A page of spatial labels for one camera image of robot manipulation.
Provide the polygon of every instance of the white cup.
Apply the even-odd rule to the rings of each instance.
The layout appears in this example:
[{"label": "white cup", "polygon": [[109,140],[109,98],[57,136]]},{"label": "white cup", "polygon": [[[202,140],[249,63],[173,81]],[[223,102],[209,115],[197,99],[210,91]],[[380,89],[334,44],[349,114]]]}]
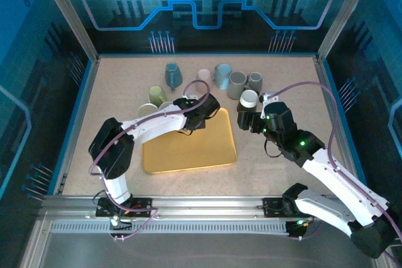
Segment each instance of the white cup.
[{"label": "white cup", "polygon": [[[206,82],[209,86],[209,90],[212,90],[212,84],[214,83],[214,80],[212,79],[212,74],[209,70],[207,69],[201,69],[198,71],[197,74],[197,80],[203,80],[204,82]],[[195,89],[196,91],[201,94],[204,95],[207,93],[207,87],[205,86],[204,83],[195,83]]]},{"label": "white cup", "polygon": [[155,106],[154,104],[148,103],[148,104],[144,104],[140,108],[138,108],[137,115],[138,115],[138,118],[140,119],[144,116],[150,115],[157,111],[158,111],[157,106]]},{"label": "white cup", "polygon": [[159,106],[158,111],[161,111],[161,110],[167,108],[167,107],[170,106],[171,104],[173,104],[173,102],[164,102],[162,105]]},{"label": "white cup", "polygon": [[245,90],[240,96],[237,111],[251,111],[255,112],[257,109],[258,94],[253,90]]}]

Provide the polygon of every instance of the gray metal floor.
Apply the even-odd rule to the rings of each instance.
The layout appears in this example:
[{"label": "gray metal floor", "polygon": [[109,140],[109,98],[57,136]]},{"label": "gray metal floor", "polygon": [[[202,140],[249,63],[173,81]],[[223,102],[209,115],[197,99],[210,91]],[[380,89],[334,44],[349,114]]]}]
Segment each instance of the gray metal floor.
[{"label": "gray metal floor", "polygon": [[40,267],[372,267],[350,239],[325,225],[303,242],[272,235],[51,233]]}]

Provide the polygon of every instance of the glass panel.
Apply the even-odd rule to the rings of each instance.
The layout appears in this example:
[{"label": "glass panel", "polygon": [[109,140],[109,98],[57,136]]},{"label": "glass panel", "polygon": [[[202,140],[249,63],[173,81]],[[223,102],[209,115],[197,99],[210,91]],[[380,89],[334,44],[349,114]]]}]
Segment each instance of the glass panel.
[{"label": "glass panel", "polygon": [[100,53],[316,52],[343,0],[72,0]]},{"label": "glass panel", "polygon": [[402,1],[360,0],[328,62],[367,183],[394,200],[402,185]]},{"label": "glass panel", "polygon": [[0,0],[0,12],[0,225],[7,250],[0,267],[17,267],[87,57],[53,0]]}]

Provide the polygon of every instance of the blue mug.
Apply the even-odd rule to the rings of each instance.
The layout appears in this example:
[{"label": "blue mug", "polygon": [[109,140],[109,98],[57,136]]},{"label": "blue mug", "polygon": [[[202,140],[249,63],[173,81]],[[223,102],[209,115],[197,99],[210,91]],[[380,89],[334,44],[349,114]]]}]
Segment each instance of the blue mug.
[{"label": "blue mug", "polygon": [[165,82],[171,88],[171,91],[175,91],[183,83],[182,72],[177,63],[171,62],[166,64]]},{"label": "blue mug", "polygon": [[215,85],[219,89],[226,90],[229,86],[229,76],[231,75],[232,67],[229,64],[220,64],[215,67]]}]

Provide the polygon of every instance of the pink cup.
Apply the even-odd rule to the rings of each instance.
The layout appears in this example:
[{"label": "pink cup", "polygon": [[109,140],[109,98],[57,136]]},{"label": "pink cup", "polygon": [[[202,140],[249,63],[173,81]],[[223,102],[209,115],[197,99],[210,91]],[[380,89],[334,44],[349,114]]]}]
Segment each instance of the pink cup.
[{"label": "pink cup", "polygon": [[[203,80],[204,82],[207,82],[207,84],[209,85],[209,89],[212,90],[214,80],[212,79],[212,75],[209,70],[207,69],[199,70],[197,74],[197,80]],[[195,83],[195,89],[201,95],[207,93],[207,87],[205,86],[204,83]]]}]

